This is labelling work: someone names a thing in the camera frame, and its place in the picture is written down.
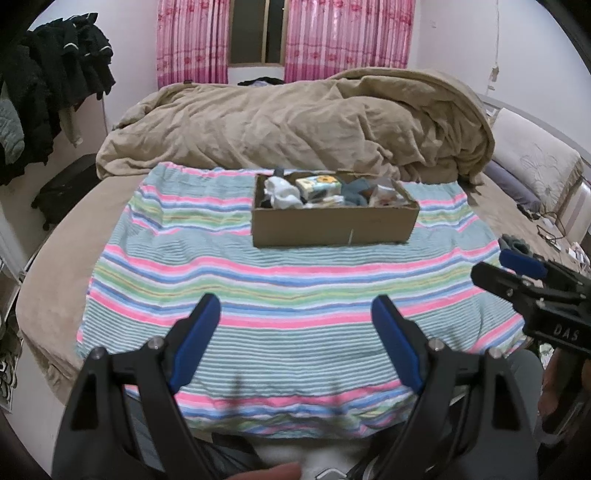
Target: blue gripper pad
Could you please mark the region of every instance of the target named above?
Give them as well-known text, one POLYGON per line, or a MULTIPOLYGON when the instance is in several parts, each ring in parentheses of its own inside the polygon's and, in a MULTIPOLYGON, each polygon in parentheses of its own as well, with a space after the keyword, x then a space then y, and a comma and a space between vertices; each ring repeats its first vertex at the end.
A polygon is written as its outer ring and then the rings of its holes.
POLYGON ((526 275, 534 280, 543 280, 548 275, 548 270, 541 261, 513 250, 501 250, 499 261, 503 267, 510 268, 516 274, 526 275))
POLYGON ((427 380, 427 338, 419 326, 406 320, 386 295, 371 306, 372 322, 403 385, 419 394, 427 380))
POLYGON ((179 320, 167 335, 172 349, 172 369, 168 386, 173 394, 188 385, 201 362, 209 341, 220 320, 222 306, 219 299, 205 294, 189 318, 179 320))

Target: beige comforter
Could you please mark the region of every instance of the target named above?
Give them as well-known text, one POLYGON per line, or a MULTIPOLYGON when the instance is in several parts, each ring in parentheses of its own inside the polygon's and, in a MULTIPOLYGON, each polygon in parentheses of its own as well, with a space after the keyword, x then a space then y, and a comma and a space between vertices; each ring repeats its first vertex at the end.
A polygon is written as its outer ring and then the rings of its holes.
POLYGON ((439 72, 349 70, 259 88, 175 84, 131 108, 97 157, 99 176, 196 168, 353 170, 425 183, 475 178, 494 140, 483 106, 439 72))

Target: white wall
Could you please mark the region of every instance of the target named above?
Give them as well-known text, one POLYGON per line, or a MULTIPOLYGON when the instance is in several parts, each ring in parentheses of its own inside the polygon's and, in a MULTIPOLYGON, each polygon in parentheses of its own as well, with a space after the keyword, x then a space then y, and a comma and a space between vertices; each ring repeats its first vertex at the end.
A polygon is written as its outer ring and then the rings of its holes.
POLYGON ((591 151, 591 74, 558 23, 536 0, 499 0, 498 81, 495 0, 421 3, 418 68, 435 68, 552 125, 591 151))
POLYGON ((31 202, 41 187, 75 159, 99 151, 106 137, 102 111, 96 98, 87 99, 77 112, 84 139, 82 145, 74 148, 63 133, 59 134, 47 165, 27 165, 24 175, 0 187, 0 234, 17 270, 24 268, 47 235, 43 231, 44 216, 38 209, 31 208, 31 202))
POLYGON ((56 18, 98 12, 97 26, 113 46, 111 71, 116 85, 102 104, 91 97, 76 118, 84 141, 74 148, 63 134, 54 143, 46 166, 32 164, 7 187, 0 187, 0 235, 18 268, 23 268, 46 236, 43 215, 30 207, 39 189, 72 161, 98 152, 108 129, 125 111, 158 89, 156 29, 158 0, 56 0, 31 29, 56 18))
POLYGON ((410 39, 410 51, 408 52, 409 69, 417 69, 418 67, 418 48, 421 38, 421 13, 423 3, 421 0, 416 0, 414 5, 414 19, 413 19, 413 34, 410 39))
POLYGON ((228 83, 238 85, 239 82, 255 80, 259 77, 285 79, 283 67, 230 67, 228 68, 228 83))

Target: pillow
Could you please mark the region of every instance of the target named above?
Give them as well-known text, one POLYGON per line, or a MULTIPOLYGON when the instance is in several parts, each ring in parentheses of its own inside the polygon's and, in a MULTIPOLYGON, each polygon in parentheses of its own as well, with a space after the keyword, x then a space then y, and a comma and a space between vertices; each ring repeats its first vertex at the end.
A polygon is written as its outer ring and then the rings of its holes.
POLYGON ((540 211, 540 199, 496 161, 492 160, 488 162, 484 169, 484 173, 495 182, 503 192, 515 200, 518 205, 523 205, 530 212, 537 213, 540 211))
POLYGON ((492 158, 541 200, 542 213, 558 212, 583 173, 579 153, 506 108, 499 111, 492 132, 492 158))

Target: black jacket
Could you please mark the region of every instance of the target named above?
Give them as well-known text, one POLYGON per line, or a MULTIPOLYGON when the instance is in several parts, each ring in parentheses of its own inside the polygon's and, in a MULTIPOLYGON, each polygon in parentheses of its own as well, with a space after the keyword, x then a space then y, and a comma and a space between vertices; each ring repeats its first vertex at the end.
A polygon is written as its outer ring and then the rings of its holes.
POLYGON ((97 17, 58 19, 26 32, 0 60, 0 75, 25 133, 25 151, 17 162, 6 165, 0 157, 0 184, 22 175, 29 163, 47 163, 61 131, 59 110, 111 91, 113 50, 95 25, 97 17))
POLYGON ((0 184, 7 185, 23 175, 29 163, 47 163, 53 151, 55 130, 59 131, 59 120, 57 113, 52 116, 48 110, 49 90, 41 67, 29 56, 28 47, 13 48, 0 64, 0 74, 25 134, 25 149, 15 163, 6 165, 0 158, 0 184))

